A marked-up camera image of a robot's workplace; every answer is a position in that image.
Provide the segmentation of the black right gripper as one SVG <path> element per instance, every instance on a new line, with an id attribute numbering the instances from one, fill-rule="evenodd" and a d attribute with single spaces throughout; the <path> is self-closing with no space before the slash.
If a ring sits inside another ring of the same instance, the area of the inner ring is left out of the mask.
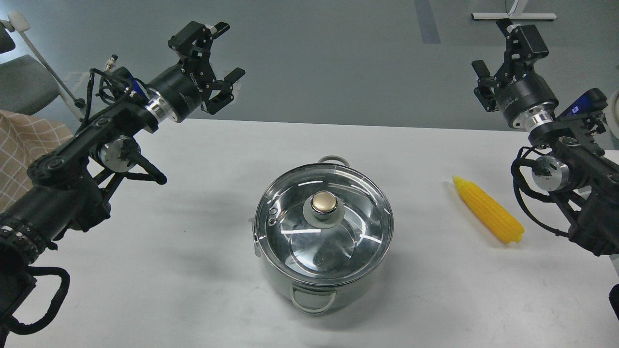
<path id="1" fill-rule="evenodd" d="M 536 61 L 549 54 L 538 28 L 533 24 L 517 25 L 508 18 L 497 20 L 497 26 L 506 39 L 504 62 L 495 75 L 483 60 L 472 62 L 477 75 L 474 95 L 486 112 L 500 111 L 508 126 L 517 129 L 520 113 L 544 104 L 553 110 L 559 100 L 543 77 L 526 76 L 534 73 Z"/>

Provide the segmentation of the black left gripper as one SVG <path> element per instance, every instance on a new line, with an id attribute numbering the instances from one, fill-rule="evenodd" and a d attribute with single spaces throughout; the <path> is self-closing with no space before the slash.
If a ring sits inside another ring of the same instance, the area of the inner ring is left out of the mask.
<path id="1" fill-rule="evenodd" d="M 164 70 L 147 84 L 146 110 L 157 123 L 166 119 L 181 123 L 202 104 L 203 112 L 215 115 L 235 100 L 234 85 L 245 75 L 245 69 L 235 68 L 223 80 L 217 80 L 210 64 L 214 40 L 229 29 L 225 22 L 207 27 L 192 21 L 168 40 L 179 65 Z"/>

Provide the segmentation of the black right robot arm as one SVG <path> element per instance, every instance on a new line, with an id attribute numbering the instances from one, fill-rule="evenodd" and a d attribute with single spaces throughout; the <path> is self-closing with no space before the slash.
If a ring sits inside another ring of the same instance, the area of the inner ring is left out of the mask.
<path id="1" fill-rule="evenodd" d="M 506 40 L 503 62 L 490 73 L 482 60 L 472 62 L 474 94 L 487 112 L 501 112 L 508 126 L 528 132 L 510 171 L 520 208 L 537 225 L 564 236 L 595 256 L 619 250 L 618 165 L 605 157 L 594 136 L 605 132 L 606 96 L 591 88 L 555 114 L 558 99 L 534 64 L 549 50 L 534 25 L 497 20 Z M 555 203 L 570 223 L 563 232 L 540 222 L 522 196 Z"/>

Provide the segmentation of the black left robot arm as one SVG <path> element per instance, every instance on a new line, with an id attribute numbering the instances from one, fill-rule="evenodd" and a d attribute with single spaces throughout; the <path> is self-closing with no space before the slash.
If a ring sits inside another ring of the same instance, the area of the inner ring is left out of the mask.
<path id="1" fill-rule="evenodd" d="M 110 218 L 110 198 L 123 180 L 167 182 L 141 153 L 135 135 L 150 133 L 166 119 L 180 123 L 201 108 L 211 115 L 234 101 L 234 85 L 245 75 L 235 68 L 217 79 L 210 64 L 213 42 L 230 25 L 192 21 L 168 40 L 177 64 L 144 83 L 124 67 L 90 70 L 86 113 L 75 136 L 38 157 L 27 174 L 33 187 L 1 214 L 1 342 L 48 326 L 68 295 L 70 275 L 60 267 L 33 263 L 68 229 L 87 232 Z M 24 324 L 15 317 L 38 276 L 58 276 L 60 286 L 47 312 Z"/>

